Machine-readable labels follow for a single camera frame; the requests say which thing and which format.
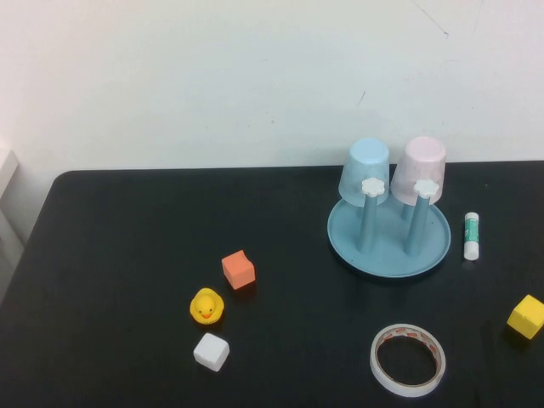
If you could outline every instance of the pink cup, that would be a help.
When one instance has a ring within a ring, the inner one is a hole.
[[[391,194],[409,206],[415,206],[417,193],[414,185],[417,180],[431,179],[439,185],[439,190],[429,204],[434,204],[442,196],[445,171],[445,146],[437,139],[420,136],[412,139],[405,147],[404,155],[395,168],[391,182]]]

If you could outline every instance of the white cube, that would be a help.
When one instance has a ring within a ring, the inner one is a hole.
[[[222,338],[206,333],[196,345],[193,354],[197,362],[217,372],[227,360],[229,351],[229,344]]]

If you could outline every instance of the blue plate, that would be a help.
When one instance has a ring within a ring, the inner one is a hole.
[[[355,247],[362,208],[340,200],[332,209],[327,224],[332,247],[354,268],[383,278],[405,278],[431,269],[450,249],[448,221],[436,206],[429,207],[422,252],[410,257],[404,251],[410,221],[400,216],[402,208],[403,204],[391,195],[377,207],[376,242],[372,252],[363,254]]]

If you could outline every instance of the yellow cube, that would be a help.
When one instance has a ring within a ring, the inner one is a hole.
[[[544,326],[544,304],[527,295],[508,318],[507,324],[528,339]]]

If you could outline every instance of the white flower knob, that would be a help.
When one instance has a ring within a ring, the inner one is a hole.
[[[369,197],[378,197],[385,193],[385,183],[375,177],[363,180],[363,194]]]
[[[439,185],[433,180],[417,180],[414,190],[421,198],[431,198],[439,192]]]

